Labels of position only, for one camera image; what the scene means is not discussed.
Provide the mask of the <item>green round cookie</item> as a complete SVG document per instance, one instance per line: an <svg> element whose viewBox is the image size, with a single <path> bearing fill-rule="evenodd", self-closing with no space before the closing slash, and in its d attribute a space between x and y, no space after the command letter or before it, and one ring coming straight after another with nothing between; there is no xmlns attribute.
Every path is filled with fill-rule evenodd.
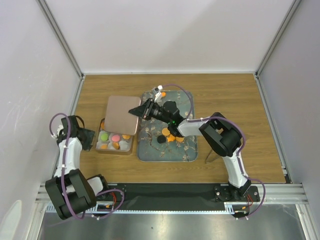
<svg viewBox="0 0 320 240"><path fill-rule="evenodd" d="M109 140L109 135L108 133L104 132L100 135L99 139L102 141L102 142L106 142Z"/></svg>

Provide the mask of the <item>plain orange round cookie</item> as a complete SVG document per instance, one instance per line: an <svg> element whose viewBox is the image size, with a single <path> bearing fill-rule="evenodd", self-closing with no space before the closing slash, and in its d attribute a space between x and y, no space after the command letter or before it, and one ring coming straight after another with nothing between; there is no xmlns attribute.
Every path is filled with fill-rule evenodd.
<svg viewBox="0 0 320 240"><path fill-rule="evenodd" d="M103 144L103 145L100 146L100 148L103 149L103 150L106 150L108 148L108 145L107 144Z"/></svg>

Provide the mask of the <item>rose gold cookie tin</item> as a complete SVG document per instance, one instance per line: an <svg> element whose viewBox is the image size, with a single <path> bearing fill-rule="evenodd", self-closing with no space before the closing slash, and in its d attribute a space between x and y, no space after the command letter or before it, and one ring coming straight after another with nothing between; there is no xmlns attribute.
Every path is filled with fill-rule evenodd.
<svg viewBox="0 0 320 240"><path fill-rule="evenodd" d="M95 150L100 154L130 155L133 152L134 136L104 130L105 119L99 123Z"/></svg>

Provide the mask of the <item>pink round cookie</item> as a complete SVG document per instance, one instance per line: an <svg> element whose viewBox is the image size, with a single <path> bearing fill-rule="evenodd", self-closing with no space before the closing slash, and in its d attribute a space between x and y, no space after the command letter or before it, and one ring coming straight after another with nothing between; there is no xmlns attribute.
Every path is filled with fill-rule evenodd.
<svg viewBox="0 0 320 240"><path fill-rule="evenodd" d="M114 134L111 138L113 142L119 142L121 140L121 136L118 134Z"/></svg>

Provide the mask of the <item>rose gold tin lid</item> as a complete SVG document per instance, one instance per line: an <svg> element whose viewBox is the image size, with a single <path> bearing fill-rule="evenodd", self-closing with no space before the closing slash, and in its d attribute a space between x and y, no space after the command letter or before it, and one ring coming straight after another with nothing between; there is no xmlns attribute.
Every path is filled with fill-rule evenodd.
<svg viewBox="0 0 320 240"><path fill-rule="evenodd" d="M104 130L134 136L137 132L139 118L129 113L129 110L140 104L141 99L137 96L110 96L106 106Z"/></svg>

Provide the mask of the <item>orange swirl cookie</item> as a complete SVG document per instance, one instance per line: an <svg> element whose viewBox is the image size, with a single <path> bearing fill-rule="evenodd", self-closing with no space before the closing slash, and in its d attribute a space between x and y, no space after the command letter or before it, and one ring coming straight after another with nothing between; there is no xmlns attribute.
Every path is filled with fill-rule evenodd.
<svg viewBox="0 0 320 240"><path fill-rule="evenodd" d="M113 143L112 143L112 146L113 146L113 148L116 149L116 150L119 150L119 149L120 149L120 146L119 146L119 144L118 144L117 142L113 142Z"/></svg>

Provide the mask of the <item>steel serving tongs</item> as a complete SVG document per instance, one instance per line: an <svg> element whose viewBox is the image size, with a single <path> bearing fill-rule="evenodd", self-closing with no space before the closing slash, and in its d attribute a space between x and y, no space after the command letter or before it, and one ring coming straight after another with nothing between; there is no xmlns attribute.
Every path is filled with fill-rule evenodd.
<svg viewBox="0 0 320 240"><path fill-rule="evenodd" d="M220 156L216 152L211 150L205 159L205 164L212 163L213 161L215 161L219 158L220 158Z"/></svg>

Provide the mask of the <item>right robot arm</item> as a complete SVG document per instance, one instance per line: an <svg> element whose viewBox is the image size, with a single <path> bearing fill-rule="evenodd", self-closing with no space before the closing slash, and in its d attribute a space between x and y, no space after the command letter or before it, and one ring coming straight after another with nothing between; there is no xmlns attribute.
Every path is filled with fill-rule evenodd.
<svg viewBox="0 0 320 240"><path fill-rule="evenodd" d="M189 119L180 114L174 101L166 101L160 106L152 98L128 112L146 121L156 119L166 123L169 132L175 137L204 137L211 149L224 161L231 197L242 201L248 196L252 182L245 172L241 157L246 140L239 127L220 112L205 118Z"/></svg>

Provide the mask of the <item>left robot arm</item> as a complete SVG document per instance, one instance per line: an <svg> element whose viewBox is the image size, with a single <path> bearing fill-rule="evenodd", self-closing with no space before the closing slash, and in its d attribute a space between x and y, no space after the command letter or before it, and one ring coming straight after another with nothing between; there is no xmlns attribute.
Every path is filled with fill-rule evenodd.
<svg viewBox="0 0 320 240"><path fill-rule="evenodd" d="M49 122L49 132L59 147L59 159L53 177L45 182L45 190L62 220L94 207L98 200L109 197L110 188L101 175L86 179L80 171L82 151L90 151L95 131L80 126L77 115L57 113Z"/></svg>

